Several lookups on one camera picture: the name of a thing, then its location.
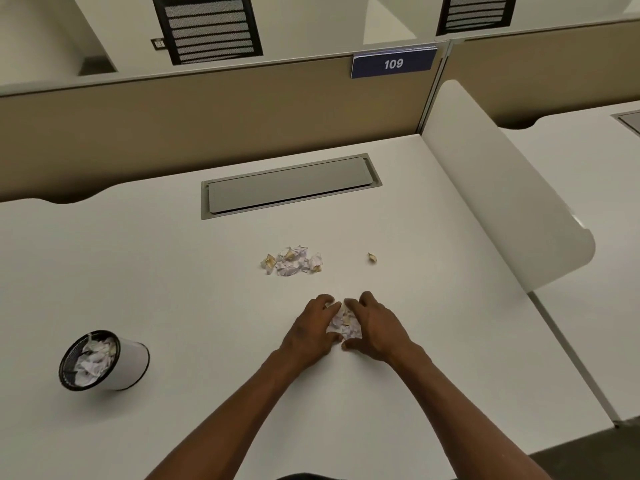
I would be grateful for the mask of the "person's right hand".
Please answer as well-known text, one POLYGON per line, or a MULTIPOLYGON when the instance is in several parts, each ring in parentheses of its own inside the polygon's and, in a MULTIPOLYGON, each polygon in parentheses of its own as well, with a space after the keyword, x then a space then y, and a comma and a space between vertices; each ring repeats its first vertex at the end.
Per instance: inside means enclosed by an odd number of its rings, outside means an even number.
POLYGON ((411 353, 422 350, 414 343, 400 320, 386 306, 380 304, 370 291, 361 297, 346 298, 345 304, 361 325, 366 352, 359 352, 391 367, 411 353))

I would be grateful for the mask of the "long beige desk partition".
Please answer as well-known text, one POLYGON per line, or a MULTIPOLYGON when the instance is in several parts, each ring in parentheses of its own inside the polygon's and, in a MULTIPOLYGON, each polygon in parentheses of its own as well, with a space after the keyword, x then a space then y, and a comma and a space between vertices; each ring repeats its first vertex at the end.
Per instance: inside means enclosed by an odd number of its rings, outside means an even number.
POLYGON ((443 51, 378 77, 338 57, 0 97, 0 202, 414 134, 443 51))

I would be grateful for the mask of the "pile of paper scraps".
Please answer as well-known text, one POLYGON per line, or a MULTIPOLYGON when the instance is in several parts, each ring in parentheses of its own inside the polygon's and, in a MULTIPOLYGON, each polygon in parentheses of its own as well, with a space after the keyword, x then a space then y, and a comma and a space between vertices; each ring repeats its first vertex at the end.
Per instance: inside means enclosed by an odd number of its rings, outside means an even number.
POLYGON ((298 273, 316 274, 323 270, 323 258, 320 253, 309 254, 308 247, 287 247, 276 256, 267 254, 260 268, 267 275, 289 277, 298 273))

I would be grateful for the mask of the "person's left hand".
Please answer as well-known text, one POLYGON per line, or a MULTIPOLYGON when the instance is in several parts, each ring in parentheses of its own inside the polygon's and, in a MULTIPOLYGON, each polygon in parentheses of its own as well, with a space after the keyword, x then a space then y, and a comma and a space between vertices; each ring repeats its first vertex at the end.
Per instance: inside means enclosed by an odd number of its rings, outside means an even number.
POLYGON ((328 294, 309 300, 278 349, 292 371, 300 374, 331 352, 326 329, 340 307, 341 302, 328 294))

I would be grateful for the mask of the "black mesh chair back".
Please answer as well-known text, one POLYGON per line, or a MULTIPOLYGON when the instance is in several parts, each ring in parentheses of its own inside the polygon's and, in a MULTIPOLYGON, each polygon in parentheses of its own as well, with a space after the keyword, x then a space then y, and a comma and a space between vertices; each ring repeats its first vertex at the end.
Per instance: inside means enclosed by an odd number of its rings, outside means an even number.
POLYGON ((172 65, 263 56, 251 0, 152 0, 172 65))
POLYGON ((443 0, 436 36, 509 27, 516 0, 443 0))

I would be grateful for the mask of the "person's left forearm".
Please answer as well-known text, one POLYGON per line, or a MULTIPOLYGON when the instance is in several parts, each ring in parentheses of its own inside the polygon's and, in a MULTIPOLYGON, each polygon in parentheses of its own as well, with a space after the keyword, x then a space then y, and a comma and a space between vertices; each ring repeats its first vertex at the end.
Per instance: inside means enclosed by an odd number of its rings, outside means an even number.
POLYGON ((281 396, 328 354, 284 346, 156 466, 145 480, 234 480, 247 451, 281 396))

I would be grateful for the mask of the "white paper wad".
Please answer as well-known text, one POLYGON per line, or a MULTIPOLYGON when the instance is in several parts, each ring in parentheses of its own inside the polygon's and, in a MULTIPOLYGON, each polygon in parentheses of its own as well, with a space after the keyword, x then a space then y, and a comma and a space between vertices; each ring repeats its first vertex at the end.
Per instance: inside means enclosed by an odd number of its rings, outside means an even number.
POLYGON ((333 316, 329 323, 327 333, 338 333, 342 340, 362 339, 362 329, 355 313, 346 306, 341 304, 339 311, 333 316))

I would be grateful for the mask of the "white side divider screen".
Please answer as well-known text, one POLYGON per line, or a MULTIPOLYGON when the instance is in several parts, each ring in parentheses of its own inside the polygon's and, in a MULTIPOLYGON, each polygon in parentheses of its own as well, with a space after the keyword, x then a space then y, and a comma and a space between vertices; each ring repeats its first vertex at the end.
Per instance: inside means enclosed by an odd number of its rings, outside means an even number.
POLYGON ((421 137, 525 292, 592 261, 592 232, 457 80, 421 137))

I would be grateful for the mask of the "white mesh waste bin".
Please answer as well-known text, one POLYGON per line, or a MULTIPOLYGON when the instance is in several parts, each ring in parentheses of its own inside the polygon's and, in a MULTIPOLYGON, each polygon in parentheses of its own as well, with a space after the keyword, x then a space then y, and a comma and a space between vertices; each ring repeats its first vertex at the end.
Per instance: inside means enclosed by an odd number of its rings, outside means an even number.
POLYGON ((150 364, 150 352, 146 345, 124 339, 108 330, 95 330, 89 333, 76 339, 64 353, 58 367, 58 380, 62 387, 71 392, 89 390, 121 392, 135 386, 144 377, 150 364), (89 333, 96 339, 114 337, 117 343, 117 354, 114 364, 103 377, 89 387, 80 388, 74 385, 73 368, 89 333))

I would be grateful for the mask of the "blue number sign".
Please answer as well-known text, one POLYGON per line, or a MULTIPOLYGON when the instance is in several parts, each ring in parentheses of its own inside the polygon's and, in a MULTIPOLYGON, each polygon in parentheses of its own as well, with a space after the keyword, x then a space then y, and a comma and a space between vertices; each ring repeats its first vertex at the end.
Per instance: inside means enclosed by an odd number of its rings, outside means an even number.
POLYGON ((437 51, 435 45, 423 45, 358 53, 353 56, 350 78, 429 71, 437 51))

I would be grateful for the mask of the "person's right forearm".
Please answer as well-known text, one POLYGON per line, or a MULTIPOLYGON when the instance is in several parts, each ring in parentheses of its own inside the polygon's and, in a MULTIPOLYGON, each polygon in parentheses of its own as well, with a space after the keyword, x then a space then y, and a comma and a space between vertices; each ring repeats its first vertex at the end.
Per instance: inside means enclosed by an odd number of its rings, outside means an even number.
POLYGON ((409 341, 387 363, 434 429, 458 480, 552 480, 409 341))

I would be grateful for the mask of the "heap of crumpled papers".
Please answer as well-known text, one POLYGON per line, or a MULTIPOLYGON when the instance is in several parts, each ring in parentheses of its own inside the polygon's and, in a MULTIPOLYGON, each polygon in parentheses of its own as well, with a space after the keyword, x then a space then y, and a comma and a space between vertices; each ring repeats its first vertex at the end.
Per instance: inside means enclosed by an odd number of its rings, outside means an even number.
POLYGON ((103 377, 114 364, 117 343, 114 337, 96 339, 87 334, 87 340, 74 365, 74 385, 85 388, 103 377))

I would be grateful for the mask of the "short beige desk partition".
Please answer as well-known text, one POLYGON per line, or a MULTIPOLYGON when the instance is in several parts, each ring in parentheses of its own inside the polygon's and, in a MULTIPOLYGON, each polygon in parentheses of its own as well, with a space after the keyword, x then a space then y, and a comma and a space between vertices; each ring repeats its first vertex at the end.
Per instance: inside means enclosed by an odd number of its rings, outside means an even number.
POLYGON ((640 20, 466 40, 440 85, 457 80, 498 126, 640 100, 640 20))

